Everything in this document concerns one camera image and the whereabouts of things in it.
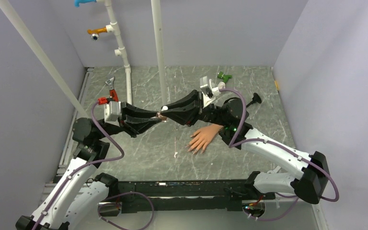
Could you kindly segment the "blue faucet valve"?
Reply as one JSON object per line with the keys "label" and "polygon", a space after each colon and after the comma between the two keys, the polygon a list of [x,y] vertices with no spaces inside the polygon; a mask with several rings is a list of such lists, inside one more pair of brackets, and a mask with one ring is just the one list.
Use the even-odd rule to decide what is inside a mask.
{"label": "blue faucet valve", "polygon": [[97,2],[97,0],[74,0],[74,6],[80,7],[81,4],[91,3],[91,2]]}

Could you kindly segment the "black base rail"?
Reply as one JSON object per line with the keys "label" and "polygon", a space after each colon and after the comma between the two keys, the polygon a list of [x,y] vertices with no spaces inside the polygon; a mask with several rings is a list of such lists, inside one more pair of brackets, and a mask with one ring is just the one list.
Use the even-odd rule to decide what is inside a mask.
{"label": "black base rail", "polygon": [[118,181],[103,202],[115,204],[123,214],[142,211],[212,210],[242,211],[249,203],[274,200],[245,179],[186,181]]}

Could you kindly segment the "green toy flashlight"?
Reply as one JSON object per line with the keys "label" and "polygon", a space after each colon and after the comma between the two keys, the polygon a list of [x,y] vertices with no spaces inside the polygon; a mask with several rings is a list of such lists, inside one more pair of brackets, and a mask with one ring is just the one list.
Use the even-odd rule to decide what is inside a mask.
{"label": "green toy flashlight", "polygon": [[227,82],[229,79],[232,78],[232,75],[230,75],[230,74],[224,74],[222,71],[220,71],[217,74],[217,78],[221,79],[222,81]]}

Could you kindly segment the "glitter nail polish bottle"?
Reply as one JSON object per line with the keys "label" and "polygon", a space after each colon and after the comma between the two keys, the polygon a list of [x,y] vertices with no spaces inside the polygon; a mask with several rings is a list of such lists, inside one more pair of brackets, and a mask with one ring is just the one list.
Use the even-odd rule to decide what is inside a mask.
{"label": "glitter nail polish bottle", "polygon": [[167,121],[167,117],[165,117],[165,116],[163,116],[160,112],[158,112],[157,114],[156,114],[156,117],[158,118],[158,119],[160,119],[162,122],[166,122]]}

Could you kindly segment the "mannequin hand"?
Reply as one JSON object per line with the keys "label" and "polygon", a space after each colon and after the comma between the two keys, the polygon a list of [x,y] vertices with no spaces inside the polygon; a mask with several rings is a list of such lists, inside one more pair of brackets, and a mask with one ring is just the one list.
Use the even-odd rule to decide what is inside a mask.
{"label": "mannequin hand", "polygon": [[193,155],[204,153],[222,128],[223,126],[221,125],[211,124],[195,131],[190,136],[191,141],[187,144],[188,152],[191,152]]}

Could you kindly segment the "red adjustable wrench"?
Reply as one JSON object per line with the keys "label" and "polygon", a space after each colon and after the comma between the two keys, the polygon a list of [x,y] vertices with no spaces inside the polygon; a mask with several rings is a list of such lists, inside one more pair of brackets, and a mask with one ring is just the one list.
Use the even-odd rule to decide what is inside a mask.
{"label": "red adjustable wrench", "polygon": [[109,75],[108,79],[105,81],[105,84],[108,86],[110,97],[114,101],[117,101],[118,102],[119,99],[118,99],[116,90],[114,88],[114,80],[115,80],[115,78]]}

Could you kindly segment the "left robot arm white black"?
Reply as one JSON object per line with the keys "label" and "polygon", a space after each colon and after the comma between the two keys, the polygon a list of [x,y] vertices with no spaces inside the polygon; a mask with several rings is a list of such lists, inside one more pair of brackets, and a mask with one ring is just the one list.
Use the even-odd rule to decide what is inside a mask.
{"label": "left robot arm white black", "polygon": [[112,136],[127,133],[135,138],[162,120],[157,111],[110,98],[98,100],[91,118],[79,118],[73,124],[72,139],[78,145],[65,173],[30,216],[17,220],[16,229],[74,230],[94,206],[115,200],[119,189],[113,176],[96,176],[89,187],[83,187],[103,162],[124,157],[124,150]]}

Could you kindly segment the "black hand stand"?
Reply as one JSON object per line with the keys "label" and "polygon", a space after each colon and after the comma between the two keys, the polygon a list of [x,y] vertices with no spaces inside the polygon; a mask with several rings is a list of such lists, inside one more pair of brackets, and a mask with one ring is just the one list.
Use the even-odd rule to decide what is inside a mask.
{"label": "black hand stand", "polygon": [[253,98],[252,100],[246,105],[246,107],[248,108],[249,106],[253,105],[253,104],[261,104],[262,103],[262,98],[260,97],[260,95],[256,92],[253,93]]}

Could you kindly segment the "white PVC pipe frame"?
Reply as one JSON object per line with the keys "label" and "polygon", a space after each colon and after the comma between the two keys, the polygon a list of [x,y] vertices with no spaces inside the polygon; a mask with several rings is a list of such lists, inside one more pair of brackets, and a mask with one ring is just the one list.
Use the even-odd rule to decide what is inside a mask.
{"label": "white PVC pipe frame", "polygon": [[[110,24],[106,26],[108,33],[113,33],[118,49],[115,50],[116,56],[121,56],[123,60],[123,65],[126,73],[126,92],[127,92],[127,100],[128,102],[132,102],[132,92],[131,92],[131,67],[127,56],[127,51],[123,43],[123,39],[121,37],[121,31],[119,28],[119,24],[116,20],[115,13],[113,11],[112,2],[110,0],[103,1],[104,6],[106,7],[107,14],[110,20]],[[81,103],[76,98],[76,96],[72,93],[71,89],[65,83],[64,79],[61,77],[60,73],[49,59],[47,54],[44,52],[42,47],[36,41],[35,37],[32,35],[30,30],[27,28],[23,20],[20,18],[16,10],[7,0],[0,0],[0,9],[7,17],[7,19],[11,22],[14,28],[17,30],[19,35],[23,38],[26,44],[33,51],[37,59],[41,62],[41,64],[45,67],[47,72],[50,74],[52,79],[56,82],[59,88],[63,91],[66,97],[69,99],[71,104],[76,109],[77,113],[83,117],[89,117],[86,111],[83,109]],[[164,51],[163,51],[163,35],[162,35],[162,21],[161,21],[161,2],[159,0],[151,1],[151,11],[152,11],[152,20],[154,27],[154,35],[155,35],[155,44],[156,44],[156,54],[157,54],[157,64],[159,70],[159,78],[160,78],[160,87],[161,87],[161,99],[163,104],[167,104],[167,86],[166,86],[166,74],[165,74],[165,64],[164,64]]]}

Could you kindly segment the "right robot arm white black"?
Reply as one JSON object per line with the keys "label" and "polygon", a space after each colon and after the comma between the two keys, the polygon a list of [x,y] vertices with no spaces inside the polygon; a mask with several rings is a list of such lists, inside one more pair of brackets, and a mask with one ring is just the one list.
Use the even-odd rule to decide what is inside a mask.
{"label": "right robot arm white black", "polygon": [[251,199],[265,193],[288,193],[310,204],[325,199],[328,183],[334,184],[326,156],[321,152],[309,154],[269,138],[245,122],[248,116],[243,98],[227,99],[222,106],[197,90],[186,97],[163,106],[161,115],[180,125],[192,126],[197,121],[222,126],[219,135],[232,148],[258,153],[274,162],[285,173],[253,172],[245,185]]}

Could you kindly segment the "orange faucet valve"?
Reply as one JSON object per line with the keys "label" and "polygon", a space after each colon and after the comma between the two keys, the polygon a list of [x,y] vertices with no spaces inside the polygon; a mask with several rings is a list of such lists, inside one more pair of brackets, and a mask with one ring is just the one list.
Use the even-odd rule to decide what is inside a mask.
{"label": "orange faucet valve", "polygon": [[97,41],[100,37],[100,34],[102,33],[107,33],[108,30],[106,27],[103,27],[103,28],[99,28],[99,29],[88,29],[87,30],[87,33],[91,36],[91,40],[93,41]]}

